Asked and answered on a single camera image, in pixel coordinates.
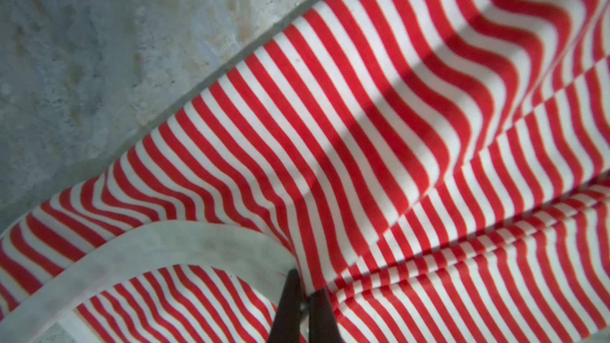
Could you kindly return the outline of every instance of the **garment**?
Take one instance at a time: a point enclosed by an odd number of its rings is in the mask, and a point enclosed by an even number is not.
[[[324,0],[5,232],[0,336],[67,268],[177,219],[290,252],[347,342],[585,338],[610,321],[609,56],[608,0]],[[266,339],[260,289],[166,266],[49,322]]]

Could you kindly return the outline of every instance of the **concrete floor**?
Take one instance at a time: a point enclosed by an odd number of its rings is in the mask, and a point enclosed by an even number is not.
[[[315,1],[0,0],[0,230],[99,175]],[[72,341],[59,326],[39,339]]]

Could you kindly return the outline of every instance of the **red and white striped fabric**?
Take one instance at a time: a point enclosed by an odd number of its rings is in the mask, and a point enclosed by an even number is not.
[[[0,336],[96,249],[188,220],[289,250],[347,342],[577,341],[610,322],[609,167],[609,0],[324,0],[5,232]],[[265,341],[259,289],[176,263],[49,323]]]

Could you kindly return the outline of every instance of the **striped cloth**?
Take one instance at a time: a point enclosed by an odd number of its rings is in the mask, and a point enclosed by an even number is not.
[[[609,167],[609,0],[324,0],[11,226],[0,318],[179,219],[288,249],[347,342],[578,341],[610,322]],[[168,263],[71,318],[89,341],[264,342],[274,315]]]

